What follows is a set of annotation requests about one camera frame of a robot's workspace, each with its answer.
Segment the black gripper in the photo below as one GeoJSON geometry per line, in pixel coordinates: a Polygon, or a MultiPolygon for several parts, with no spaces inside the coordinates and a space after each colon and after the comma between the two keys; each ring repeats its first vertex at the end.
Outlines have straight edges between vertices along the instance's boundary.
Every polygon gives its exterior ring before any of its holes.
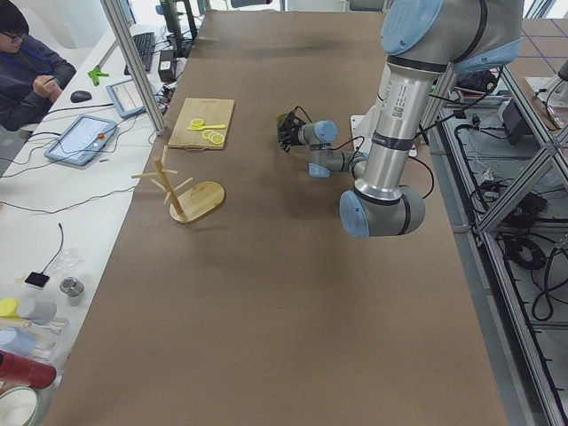
{"type": "Polygon", "coordinates": [[[288,153],[291,149],[291,146],[301,146],[303,144],[298,136],[299,130],[302,127],[303,124],[301,122],[289,122],[287,124],[287,136],[280,137],[280,147],[283,151],[288,153]]]}

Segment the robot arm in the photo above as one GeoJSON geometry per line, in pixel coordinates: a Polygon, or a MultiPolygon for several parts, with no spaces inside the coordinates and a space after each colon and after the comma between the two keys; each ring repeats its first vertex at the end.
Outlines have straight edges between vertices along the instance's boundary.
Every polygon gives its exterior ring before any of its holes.
{"type": "Polygon", "coordinates": [[[350,236],[403,235],[420,226],[424,200],[400,179],[430,89],[448,67],[476,72],[511,62],[520,51],[522,17],[520,1],[394,2],[382,27],[387,59],[368,154],[334,148],[337,128],[329,120],[302,120],[294,111],[278,117],[280,147],[308,146],[311,176],[345,171],[354,177],[339,207],[350,236]]]}

